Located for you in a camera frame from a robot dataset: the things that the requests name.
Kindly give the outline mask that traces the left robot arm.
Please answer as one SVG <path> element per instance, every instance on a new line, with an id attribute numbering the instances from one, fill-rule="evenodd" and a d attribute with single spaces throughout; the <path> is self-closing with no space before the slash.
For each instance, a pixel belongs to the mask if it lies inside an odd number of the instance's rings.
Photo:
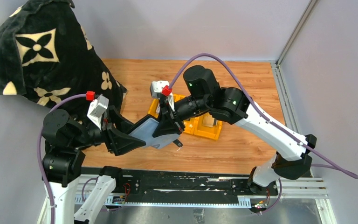
<path id="1" fill-rule="evenodd" d="M 76 122 L 63 109 L 53 110 L 45 117 L 41 135 L 46 154 L 41 165 L 52 203 L 52 223 L 93 224 L 112 192 L 119 193 L 116 204 L 122 205 L 130 193 L 137 191 L 132 179 L 123 176 L 121 168 L 104 166 L 91 193 L 82 197 L 82 206 L 74 209 L 85 159 L 82 147 L 105 144 L 110 153 L 123 155 L 145 146 L 145 141 L 127 134 L 131 126 L 113 106 L 98 112 L 96 122 L 88 126 Z"/>

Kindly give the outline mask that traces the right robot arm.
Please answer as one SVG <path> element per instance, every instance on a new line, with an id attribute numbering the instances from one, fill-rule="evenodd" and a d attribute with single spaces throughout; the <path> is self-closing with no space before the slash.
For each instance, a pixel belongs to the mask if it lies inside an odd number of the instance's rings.
<path id="1" fill-rule="evenodd" d="M 317 140 L 314 135 L 301 135 L 287 128 L 243 90 L 221 87 L 214 73 L 201 65 L 188 68 L 183 78 L 190 95 L 178 101 L 173 100 L 169 82 L 152 83 L 151 92 L 159 109 L 154 136 L 179 135 L 185 129 L 185 120 L 204 114 L 252 132 L 276 151 L 268 162 L 252 169 L 247 184 L 254 195 L 279 178 L 296 180 L 310 170 L 310 150 Z"/>

